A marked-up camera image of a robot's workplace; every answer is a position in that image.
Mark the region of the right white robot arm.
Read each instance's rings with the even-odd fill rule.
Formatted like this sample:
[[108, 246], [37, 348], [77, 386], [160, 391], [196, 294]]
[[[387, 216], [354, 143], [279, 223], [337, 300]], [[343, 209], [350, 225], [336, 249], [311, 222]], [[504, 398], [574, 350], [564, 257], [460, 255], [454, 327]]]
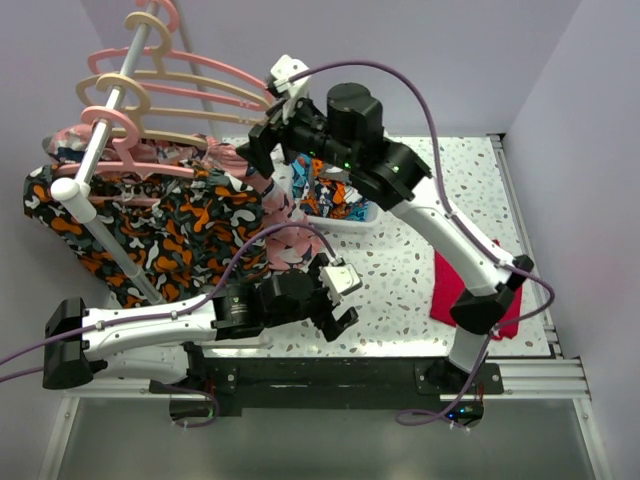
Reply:
[[308, 154], [345, 171], [367, 200], [412, 227], [457, 272], [463, 291], [450, 309], [456, 323], [448, 356], [426, 371], [440, 388], [469, 392], [481, 380], [476, 364], [493, 327], [503, 319], [534, 263], [502, 250], [439, 196], [437, 179], [407, 145], [385, 137], [383, 105], [357, 83], [341, 83], [320, 111], [303, 81], [268, 85], [274, 104], [237, 153], [262, 176], [273, 171], [276, 146]]

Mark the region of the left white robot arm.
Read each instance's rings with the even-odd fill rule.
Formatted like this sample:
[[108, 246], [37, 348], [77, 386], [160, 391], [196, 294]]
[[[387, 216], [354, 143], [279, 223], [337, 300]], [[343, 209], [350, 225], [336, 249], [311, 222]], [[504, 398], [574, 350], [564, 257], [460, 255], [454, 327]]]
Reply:
[[266, 329], [305, 320], [334, 341], [358, 320], [355, 308], [340, 317], [334, 310], [361, 286], [352, 264], [319, 254], [306, 270], [138, 310], [88, 308], [79, 297], [67, 299], [45, 327], [42, 385], [67, 390], [96, 378], [148, 379], [196, 392], [207, 380], [203, 347], [237, 347]]

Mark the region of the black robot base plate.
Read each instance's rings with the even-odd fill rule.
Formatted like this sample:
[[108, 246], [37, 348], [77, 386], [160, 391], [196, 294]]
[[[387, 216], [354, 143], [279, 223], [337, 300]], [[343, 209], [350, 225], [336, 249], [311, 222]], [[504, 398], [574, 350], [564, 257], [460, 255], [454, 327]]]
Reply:
[[504, 391], [500, 368], [483, 363], [474, 379], [442, 357], [242, 358], [212, 357], [191, 349], [186, 379], [153, 381], [152, 394], [171, 396], [173, 420], [239, 416], [246, 409], [444, 409], [444, 396], [468, 395], [449, 420], [480, 418], [485, 396]]

